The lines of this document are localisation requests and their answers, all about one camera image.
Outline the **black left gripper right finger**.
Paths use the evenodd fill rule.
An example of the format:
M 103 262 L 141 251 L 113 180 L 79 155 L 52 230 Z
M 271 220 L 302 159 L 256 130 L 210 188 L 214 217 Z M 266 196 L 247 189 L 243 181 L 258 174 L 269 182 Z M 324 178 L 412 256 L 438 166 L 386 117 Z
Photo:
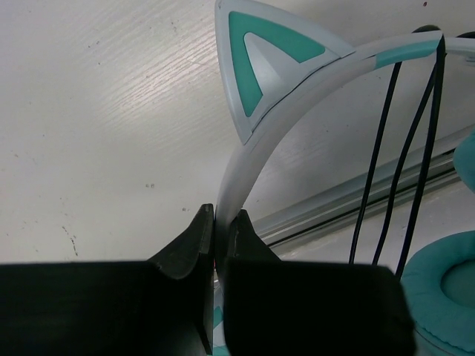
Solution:
M 414 323 L 384 266 L 284 261 L 246 211 L 217 262 L 231 355 L 413 355 Z

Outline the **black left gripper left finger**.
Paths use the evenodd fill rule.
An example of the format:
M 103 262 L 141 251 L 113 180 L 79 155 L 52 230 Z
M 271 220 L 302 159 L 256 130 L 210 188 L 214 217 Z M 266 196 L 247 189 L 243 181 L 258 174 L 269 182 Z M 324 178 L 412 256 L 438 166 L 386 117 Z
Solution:
M 210 355 L 214 209 L 147 260 L 1 266 L 3 355 Z

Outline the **teal cat-ear headphones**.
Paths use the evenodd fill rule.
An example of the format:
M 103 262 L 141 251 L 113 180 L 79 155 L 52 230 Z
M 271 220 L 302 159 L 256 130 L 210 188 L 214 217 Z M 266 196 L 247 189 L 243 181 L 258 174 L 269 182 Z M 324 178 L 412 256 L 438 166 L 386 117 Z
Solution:
M 232 222 L 243 211 L 268 158 L 297 121 L 338 87 L 392 66 L 376 135 L 381 142 L 402 63 L 435 56 L 416 112 L 421 116 L 430 110 L 425 150 L 402 251 L 392 273 L 402 285 L 414 323 L 414 354 L 422 346 L 430 355 L 472 355 L 474 233 L 443 237 L 415 254 L 409 250 L 436 138 L 445 58 L 472 57 L 474 34 L 448 38 L 438 27 L 426 25 L 405 36 L 353 47 L 313 22 L 256 1 L 218 1 L 214 15 L 220 73 L 240 138 L 217 199 L 216 269 Z M 223 330 L 223 305 L 218 315 Z

